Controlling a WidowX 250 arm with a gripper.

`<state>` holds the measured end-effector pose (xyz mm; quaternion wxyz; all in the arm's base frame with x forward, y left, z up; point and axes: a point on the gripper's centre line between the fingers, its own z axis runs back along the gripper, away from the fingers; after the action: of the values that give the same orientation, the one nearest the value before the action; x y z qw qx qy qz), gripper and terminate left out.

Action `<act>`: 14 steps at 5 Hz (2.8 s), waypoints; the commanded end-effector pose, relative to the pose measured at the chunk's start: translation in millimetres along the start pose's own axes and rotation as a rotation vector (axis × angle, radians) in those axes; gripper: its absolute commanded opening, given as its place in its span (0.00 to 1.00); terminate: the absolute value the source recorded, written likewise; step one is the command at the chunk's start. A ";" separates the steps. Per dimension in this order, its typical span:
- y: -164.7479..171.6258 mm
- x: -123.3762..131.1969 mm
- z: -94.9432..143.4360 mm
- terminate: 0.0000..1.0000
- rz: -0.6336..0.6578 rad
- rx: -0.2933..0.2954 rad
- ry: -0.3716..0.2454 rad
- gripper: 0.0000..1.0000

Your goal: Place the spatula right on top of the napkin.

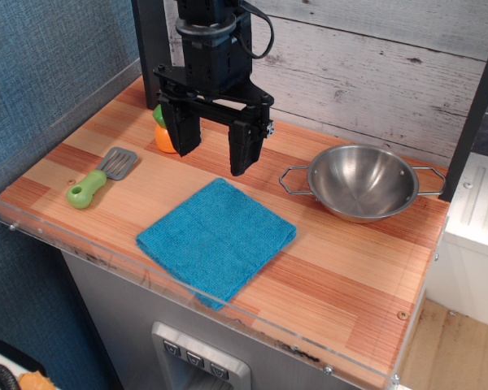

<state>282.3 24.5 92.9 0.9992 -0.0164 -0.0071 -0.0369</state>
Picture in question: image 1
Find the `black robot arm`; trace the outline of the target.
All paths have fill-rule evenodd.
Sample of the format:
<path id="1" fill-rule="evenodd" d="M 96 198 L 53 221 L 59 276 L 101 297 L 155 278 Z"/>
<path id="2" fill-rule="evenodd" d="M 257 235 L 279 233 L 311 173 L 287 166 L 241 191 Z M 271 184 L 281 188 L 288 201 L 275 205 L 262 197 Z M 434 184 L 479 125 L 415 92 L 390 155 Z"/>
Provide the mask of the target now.
<path id="1" fill-rule="evenodd" d="M 229 161 L 240 176 L 259 160 L 274 132 L 274 98 L 251 81 L 251 18 L 269 17 L 247 1 L 180 1 L 176 32 L 184 63 L 157 66 L 159 105 L 174 150 L 185 156 L 201 143 L 200 120 L 229 129 Z"/>

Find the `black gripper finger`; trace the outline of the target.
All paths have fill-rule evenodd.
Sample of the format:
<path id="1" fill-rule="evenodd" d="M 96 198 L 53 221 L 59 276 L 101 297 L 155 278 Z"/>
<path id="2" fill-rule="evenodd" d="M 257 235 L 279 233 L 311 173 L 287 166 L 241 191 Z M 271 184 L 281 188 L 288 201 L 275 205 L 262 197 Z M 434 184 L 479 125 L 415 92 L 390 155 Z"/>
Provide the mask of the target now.
<path id="1" fill-rule="evenodd" d="M 159 104 L 163 121 L 174 150 L 181 156 L 192 152 L 201 143 L 200 118 L 187 102 L 161 94 Z"/>
<path id="2" fill-rule="evenodd" d="M 250 123 L 235 120 L 229 126 L 230 171 L 241 176 L 259 160 L 264 137 L 262 130 Z"/>

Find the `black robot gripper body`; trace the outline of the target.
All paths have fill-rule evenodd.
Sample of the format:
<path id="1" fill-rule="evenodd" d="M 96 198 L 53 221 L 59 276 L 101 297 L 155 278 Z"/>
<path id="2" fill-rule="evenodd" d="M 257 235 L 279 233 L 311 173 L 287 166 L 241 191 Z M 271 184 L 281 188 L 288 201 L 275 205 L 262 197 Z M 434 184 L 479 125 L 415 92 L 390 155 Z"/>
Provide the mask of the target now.
<path id="1" fill-rule="evenodd" d="M 182 63 L 160 65 L 155 74 L 161 94 L 187 102 L 190 110 L 226 126 L 241 120 L 273 132 L 269 109 L 273 97 L 251 81 L 252 50 L 249 18 L 179 18 L 174 24 Z"/>

